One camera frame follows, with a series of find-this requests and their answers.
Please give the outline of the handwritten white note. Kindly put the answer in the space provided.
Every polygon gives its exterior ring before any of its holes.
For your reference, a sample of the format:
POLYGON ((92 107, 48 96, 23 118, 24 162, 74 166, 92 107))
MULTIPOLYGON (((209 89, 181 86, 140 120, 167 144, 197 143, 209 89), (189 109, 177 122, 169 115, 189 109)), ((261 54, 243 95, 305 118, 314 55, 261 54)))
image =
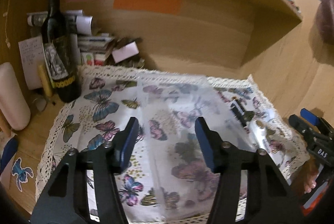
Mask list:
POLYGON ((37 67, 45 64, 42 37, 32 37, 18 43, 22 68, 26 85, 29 90, 42 88, 37 67))

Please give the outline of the yellow lip balm tube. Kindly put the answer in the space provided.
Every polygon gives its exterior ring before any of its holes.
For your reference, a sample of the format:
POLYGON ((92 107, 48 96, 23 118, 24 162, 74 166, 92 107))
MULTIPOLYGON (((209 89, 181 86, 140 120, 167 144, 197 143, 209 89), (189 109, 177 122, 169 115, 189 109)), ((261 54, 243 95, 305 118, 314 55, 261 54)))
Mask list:
POLYGON ((38 76, 42 83, 42 88, 44 90, 44 93, 46 97, 51 98, 53 96, 53 89, 50 83, 48 72, 46 70, 46 65, 40 63, 37 67, 37 70, 38 70, 38 76))

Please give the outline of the stack of books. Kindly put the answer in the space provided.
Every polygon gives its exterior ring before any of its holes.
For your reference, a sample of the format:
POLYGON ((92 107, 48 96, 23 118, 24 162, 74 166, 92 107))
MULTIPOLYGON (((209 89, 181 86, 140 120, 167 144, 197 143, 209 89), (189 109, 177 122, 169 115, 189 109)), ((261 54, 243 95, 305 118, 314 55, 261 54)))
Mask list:
POLYGON ((104 66, 113 50, 115 37, 108 34, 99 36, 79 36, 78 48, 82 64, 104 66))

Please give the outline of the small pink box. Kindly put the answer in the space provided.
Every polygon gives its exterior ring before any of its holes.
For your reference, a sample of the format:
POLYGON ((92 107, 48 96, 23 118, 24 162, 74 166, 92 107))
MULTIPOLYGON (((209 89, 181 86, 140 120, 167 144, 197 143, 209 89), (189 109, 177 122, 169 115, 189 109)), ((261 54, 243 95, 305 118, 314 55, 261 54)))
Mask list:
POLYGON ((139 54, 139 49, 135 41, 128 43, 127 45, 119 49, 113 49, 113 51, 111 52, 115 63, 119 63, 137 54, 139 54))

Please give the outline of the clear plastic storage bin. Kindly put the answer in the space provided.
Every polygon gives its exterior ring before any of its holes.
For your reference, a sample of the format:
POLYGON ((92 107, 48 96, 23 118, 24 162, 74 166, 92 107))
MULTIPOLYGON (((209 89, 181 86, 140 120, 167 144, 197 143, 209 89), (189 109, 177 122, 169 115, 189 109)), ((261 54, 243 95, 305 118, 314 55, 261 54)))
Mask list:
POLYGON ((207 214, 219 176, 205 164, 195 121, 202 117, 223 140, 255 151, 247 129, 253 94, 248 80, 142 75, 137 95, 152 180, 141 204, 163 222, 207 214))

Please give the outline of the butterfly print lace cloth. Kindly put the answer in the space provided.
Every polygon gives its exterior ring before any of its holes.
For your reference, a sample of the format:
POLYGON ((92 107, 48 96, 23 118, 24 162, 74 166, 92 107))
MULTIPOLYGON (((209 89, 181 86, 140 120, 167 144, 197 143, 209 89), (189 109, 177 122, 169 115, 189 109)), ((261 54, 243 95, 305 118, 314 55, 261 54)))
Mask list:
POLYGON ((128 168, 116 176, 130 223, 205 223, 219 177, 205 165, 195 135, 202 116, 233 145, 265 149, 291 182, 309 159, 252 77, 244 80, 113 66, 81 66, 81 96, 64 105, 37 168, 40 196, 66 151, 96 149, 134 116, 138 134, 128 168))

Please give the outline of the blue character sticker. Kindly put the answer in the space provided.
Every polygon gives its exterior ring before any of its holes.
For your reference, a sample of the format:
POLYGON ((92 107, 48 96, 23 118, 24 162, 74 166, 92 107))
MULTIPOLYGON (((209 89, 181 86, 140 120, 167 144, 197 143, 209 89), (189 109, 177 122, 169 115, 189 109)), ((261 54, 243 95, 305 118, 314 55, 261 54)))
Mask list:
POLYGON ((13 164, 11 171, 12 176, 16 177, 16 186, 20 192, 22 192, 22 184, 26 184, 29 178, 34 177, 34 173, 31 167, 22 167, 22 158, 18 157, 13 164))

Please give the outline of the rolled white paper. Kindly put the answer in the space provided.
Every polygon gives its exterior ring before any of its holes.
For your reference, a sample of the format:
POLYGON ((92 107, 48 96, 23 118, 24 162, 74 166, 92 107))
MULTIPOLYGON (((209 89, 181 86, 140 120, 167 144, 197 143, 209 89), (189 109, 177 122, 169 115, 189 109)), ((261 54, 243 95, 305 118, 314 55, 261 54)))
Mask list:
MULTIPOLYGON (((83 10, 68 10, 64 13, 69 29, 73 33, 93 35, 93 17, 86 16, 83 10)), ((27 13, 27 23, 30 27, 42 27, 48 16, 47 11, 27 13)))

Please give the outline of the cream cylindrical candle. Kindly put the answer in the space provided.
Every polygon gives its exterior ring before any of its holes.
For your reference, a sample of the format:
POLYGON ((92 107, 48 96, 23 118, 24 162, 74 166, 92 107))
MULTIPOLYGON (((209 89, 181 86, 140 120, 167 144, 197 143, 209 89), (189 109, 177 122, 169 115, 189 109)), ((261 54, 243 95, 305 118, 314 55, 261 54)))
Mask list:
POLYGON ((1 112, 13 130, 21 131, 30 121, 30 108, 21 92, 13 66, 1 64, 1 112))

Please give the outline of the dark wine bottle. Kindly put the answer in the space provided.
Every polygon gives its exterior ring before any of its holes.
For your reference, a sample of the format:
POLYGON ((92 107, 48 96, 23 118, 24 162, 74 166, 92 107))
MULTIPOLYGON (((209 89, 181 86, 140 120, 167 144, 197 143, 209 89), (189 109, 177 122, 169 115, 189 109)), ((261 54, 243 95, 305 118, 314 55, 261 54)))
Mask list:
POLYGON ((81 86, 72 61, 68 23, 61 12, 60 0, 49 0, 41 35, 46 67, 56 93, 64 103, 72 102, 80 96, 81 86))

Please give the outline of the wooden shelf board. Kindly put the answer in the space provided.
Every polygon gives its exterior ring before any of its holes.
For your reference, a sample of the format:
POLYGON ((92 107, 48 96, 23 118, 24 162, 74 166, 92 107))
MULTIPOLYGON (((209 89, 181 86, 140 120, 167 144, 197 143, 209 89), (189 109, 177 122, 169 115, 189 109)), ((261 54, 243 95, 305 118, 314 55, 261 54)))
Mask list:
MULTIPOLYGON (((43 11, 48 0, 13 0, 17 15, 43 11)), ((287 0, 182 0, 178 15, 115 10, 114 0, 71 2, 104 32, 141 37, 140 51, 152 67, 172 71, 208 67, 237 69, 301 22, 287 0)))

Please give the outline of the orange sticky note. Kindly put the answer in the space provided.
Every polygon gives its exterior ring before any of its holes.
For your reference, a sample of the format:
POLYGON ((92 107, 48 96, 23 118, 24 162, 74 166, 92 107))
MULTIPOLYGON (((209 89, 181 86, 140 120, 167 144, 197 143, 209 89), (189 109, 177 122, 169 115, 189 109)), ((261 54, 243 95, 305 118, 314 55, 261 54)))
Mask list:
POLYGON ((148 11, 178 15, 182 0, 114 0, 115 10, 148 11))

